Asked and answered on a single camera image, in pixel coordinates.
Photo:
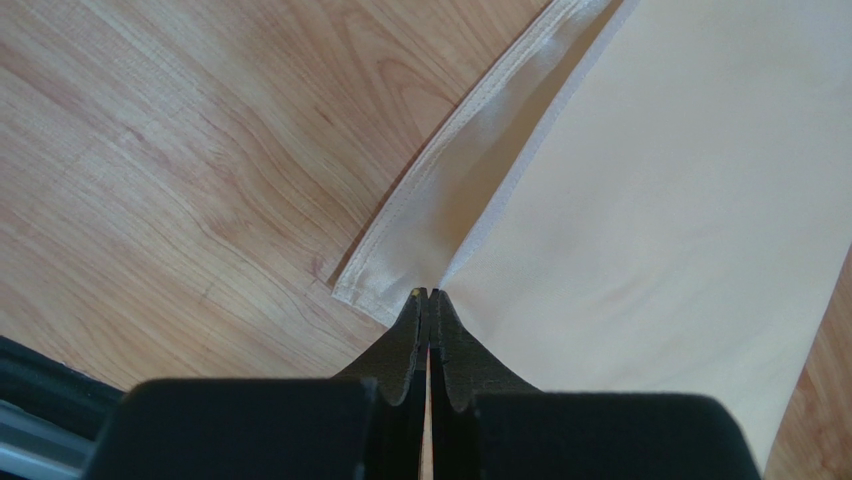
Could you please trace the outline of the beige cloth napkin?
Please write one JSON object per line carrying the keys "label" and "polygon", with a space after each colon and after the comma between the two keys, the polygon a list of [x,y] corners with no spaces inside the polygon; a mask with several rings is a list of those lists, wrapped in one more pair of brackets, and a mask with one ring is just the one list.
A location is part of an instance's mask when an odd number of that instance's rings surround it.
{"label": "beige cloth napkin", "polygon": [[334,296],[418,287],[543,390],[719,400],[764,467],[851,243],[847,1],[556,1]]}

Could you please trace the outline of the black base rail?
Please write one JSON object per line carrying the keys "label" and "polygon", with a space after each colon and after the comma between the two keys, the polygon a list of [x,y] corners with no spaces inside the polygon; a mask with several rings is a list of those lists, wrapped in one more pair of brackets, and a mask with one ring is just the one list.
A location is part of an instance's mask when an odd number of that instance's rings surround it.
{"label": "black base rail", "polygon": [[124,392],[1,338],[1,477],[80,479]]}

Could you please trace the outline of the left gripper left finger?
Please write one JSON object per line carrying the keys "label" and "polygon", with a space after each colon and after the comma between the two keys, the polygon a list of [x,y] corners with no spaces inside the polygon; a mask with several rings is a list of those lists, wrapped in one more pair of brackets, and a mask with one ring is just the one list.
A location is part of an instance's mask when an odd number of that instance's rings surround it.
{"label": "left gripper left finger", "polygon": [[158,379],[121,401],[88,479],[415,479],[425,289],[327,379]]}

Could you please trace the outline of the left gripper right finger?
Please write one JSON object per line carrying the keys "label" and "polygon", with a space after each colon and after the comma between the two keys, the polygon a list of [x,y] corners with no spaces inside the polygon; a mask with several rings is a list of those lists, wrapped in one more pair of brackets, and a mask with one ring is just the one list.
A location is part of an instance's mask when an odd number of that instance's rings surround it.
{"label": "left gripper right finger", "polygon": [[447,293],[429,298],[438,479],[756,479],[740,427],[702,395],[545,392],[498,360]]}

